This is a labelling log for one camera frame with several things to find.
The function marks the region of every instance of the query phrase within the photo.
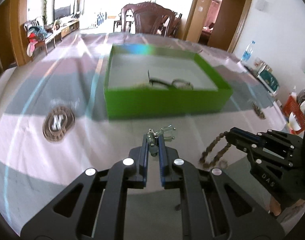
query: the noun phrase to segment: floor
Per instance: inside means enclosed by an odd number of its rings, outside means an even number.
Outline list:
[[[114,19],[107,19],[101,25],[99,25],[97,28],[81,29],[80,32],[85,33],[85,34],[112,33],[113,32],[113,24],[114,24]],[[115,27],[115,32],[121,32],[121,25],[119,25],[118,27]],[[134,23],[132,23],[132,25],[131,25],[130,33],[135,33]]]
[[[97,28],[81,29],[80,33],[85,34],[97,34],[97,33],[112,33],[113,32],[114,19],[107,19]],[[121,26],[115,28],[115,32],[121,32]],[[135,26],[132,24],[130,33],[135,33]],[[51,44],[48,47],[48,52],[52,51],[53,47]],[[34,57],[33,62],[27,63],[25,66],[13,67],[7,69],[5,72],[0,74],[0,118],[6,110],[8,104],[11,102],[20,85],[33,71],[34,66],[46,56],[44,51],[37,51],[37,55]]]
[[[35,56],[33,62],[28,62],[25,66],[13,67],[0,74],[0,118],[6,110],[8,104],[14,98],[20,85],[33,71],[34,66],[46,56],[45,51],[41,51]]]

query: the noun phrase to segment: green box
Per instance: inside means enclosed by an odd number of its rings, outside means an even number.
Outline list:
[[[110,88],[108,84],[111,61],[116,54],[141,54],[191,59],[208,75],[218,90],[160,90],[145,87]],[[197,53],[134,44],[112,46],[106,71],[104,93],[109,119],[129,119],[217,112],[222,109],[233,91],[219,73]]]

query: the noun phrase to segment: water bottle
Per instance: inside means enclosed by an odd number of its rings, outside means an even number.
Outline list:
[[[242,62],[243,63],[246,63],[250,59],[254,44],[255,44],[255,42],[252,41],[251,44],[249,44],[247,46],[247,48],[246,48],[246,50],[244,52],[244,55],[242,56]]]

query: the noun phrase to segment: dining table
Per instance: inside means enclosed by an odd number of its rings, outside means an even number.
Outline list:
[[[198,53],[231,86],[232,96],[216,113],[110,120],[104,82],[112,44]],[[158,107],[158,99],[143,103]],[[51,141],[43,127],[58,106],[71,110],[74,125],[62,140]],[[289,132],[274,99],[233,54],[158,35],[69,34],[34,65],[0,118],[0,213],[20,234],[25,223],[86,169],[111,168],[141,146],[149,129],[168,125],[176,127],[176,134],[166,146],[201,170],[202,152],[232,127],[254,134],[268,129]],[[207,161],[226,143],[221,140]],[[226,163],[223,171],[268,212],[271,194],[250,174],[246,153],[232,146],[221,161]],[[181,239],[181,212],[175,209],[179,203],[179,190],[163,189],[158,158],[149,155],[146,188],[128,191],[124,239]],[[277,221],[288,233],[304,212],[305,203],[286,209]]]
[[[129,32],[130,32],[130,29],[131,29],[131,24],[133,22],[134,22],[134,17],[132,15],[126,15],[126,24],[128,23]],[[114,21],[113,21],[113,32],[115,32],[115,26],[118,28],[119,25],[121,25],[121,14],[116,16]]]

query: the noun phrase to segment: chain bracelet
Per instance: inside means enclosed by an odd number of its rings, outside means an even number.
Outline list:
[[[219,136],[216,137],[215,140],[213,140],[213,142],[206,148],[206,150],[202,153],[202,157],[199,160],[199,163],[201,165],[203,165],[204,169],[209,169],[210,167],[214,167],[218,161],[220,160],[221,157],[223,157],[223,155],[229,150],[229,148],[232,146],[230,143],[227,143],[227,145],[221,149],[217,155],[214,157],[214,159],[210,162],[207,163],[206,162],[206,157],[208,156],[209,153],[211,153],[211,151],[214,149],[214,147],[216,146],[216,144],[222,139],[224,138],[226,135],[228,134],[228,132],[224,132],[219,134]]]

